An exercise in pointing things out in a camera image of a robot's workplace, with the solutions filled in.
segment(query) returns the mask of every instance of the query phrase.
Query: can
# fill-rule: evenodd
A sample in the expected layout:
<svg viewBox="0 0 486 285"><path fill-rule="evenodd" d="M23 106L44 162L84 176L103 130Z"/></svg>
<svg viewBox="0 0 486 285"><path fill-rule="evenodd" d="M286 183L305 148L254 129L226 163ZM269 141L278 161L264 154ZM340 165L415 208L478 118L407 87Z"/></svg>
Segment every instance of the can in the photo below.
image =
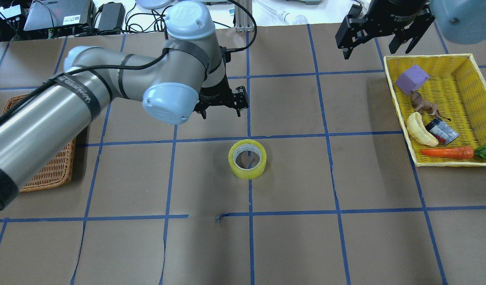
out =
<svg viewBox="0 0 486 285"><path fill-rule="evenodd" d="M426 125L426 130L438 139L444 146L450 144L453 140L459 137L458 132L453 130L447 123L435 118Z"/></svg>

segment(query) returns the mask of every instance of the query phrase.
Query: woven basket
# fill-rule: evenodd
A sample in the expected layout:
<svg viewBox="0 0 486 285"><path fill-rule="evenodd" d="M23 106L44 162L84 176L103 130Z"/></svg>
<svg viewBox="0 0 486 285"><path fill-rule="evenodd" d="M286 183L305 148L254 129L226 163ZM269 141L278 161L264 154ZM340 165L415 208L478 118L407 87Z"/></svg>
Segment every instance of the woven basket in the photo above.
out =
<svg viewBox="0 0 486 285"><path fill-rule="evenodd" d="M6 112L26 95L12 97L4 108ZM20 192L43 190L67 184L72 179L76 138L67 144Z"/></svg>
<svg viewBox="0 0 486 285"><path fill-rule="evenodd" d="M410 139L404 118L413 113L410 97L395 84L398 77L413 65L420 66L431 77L419 89L424 99L438 105L440 113L451 118L447 122L459 133L449 146L439 144L436 148L473 146L486 143L486 81L472 54L447 54L432 56L386 56L385 73L393 96L406 144L416 166L486 166L479 157L469 160L428 157L420 150L428 148ZM426 125L434 117L422 115Z"/></svg>

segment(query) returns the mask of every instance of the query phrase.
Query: toy banana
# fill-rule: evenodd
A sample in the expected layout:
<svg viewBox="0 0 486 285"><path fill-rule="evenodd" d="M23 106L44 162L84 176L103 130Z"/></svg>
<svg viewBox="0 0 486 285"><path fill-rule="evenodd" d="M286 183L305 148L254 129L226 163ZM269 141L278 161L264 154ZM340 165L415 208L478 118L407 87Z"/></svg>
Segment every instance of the toy banana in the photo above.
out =
<svg viewBox="0 0 486 285"><path fill-rule="evenodd" d="M422 123L422 116L418 112L415 112L408 117L406 130L419 144L425 144L426 146L438 145L438 139L433 137L433 135L426 130Z"/></svg>

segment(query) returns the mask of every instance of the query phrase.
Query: yellow tape roll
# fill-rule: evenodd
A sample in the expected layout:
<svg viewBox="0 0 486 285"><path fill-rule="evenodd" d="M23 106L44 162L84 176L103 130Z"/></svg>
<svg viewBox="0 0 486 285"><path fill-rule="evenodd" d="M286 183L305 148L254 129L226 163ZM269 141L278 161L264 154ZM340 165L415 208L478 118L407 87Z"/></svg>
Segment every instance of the yellow tape roll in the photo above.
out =
<svg viewBox="0 0 486 285"><path fill-rule="evenodd" d="M236 158L243 152L251 151L259 156L259 162L257 165L250 169L241 168L236 164ZM242 179L254 179L259 177L264 168L266 168L266 161L268 157L266 155L266 150L253 139L243 139L235 143L231 150L229 151L229 165L231 166L232 172L239 178Z"/></svg>

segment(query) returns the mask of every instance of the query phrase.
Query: purple block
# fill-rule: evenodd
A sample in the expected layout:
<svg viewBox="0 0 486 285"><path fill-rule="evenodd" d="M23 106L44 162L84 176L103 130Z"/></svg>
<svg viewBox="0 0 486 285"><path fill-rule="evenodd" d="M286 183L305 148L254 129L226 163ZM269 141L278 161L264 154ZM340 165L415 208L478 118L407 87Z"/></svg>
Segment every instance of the purple block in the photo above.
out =
<svg viewBox="0 0 486 285"><path fill-rule="evenodd" d="M418 65L414 65L400 75L398 80L396 80L396 86L400 87L406 95L409 95L412 91L421 88L428 79L429 74Z"/></svg>

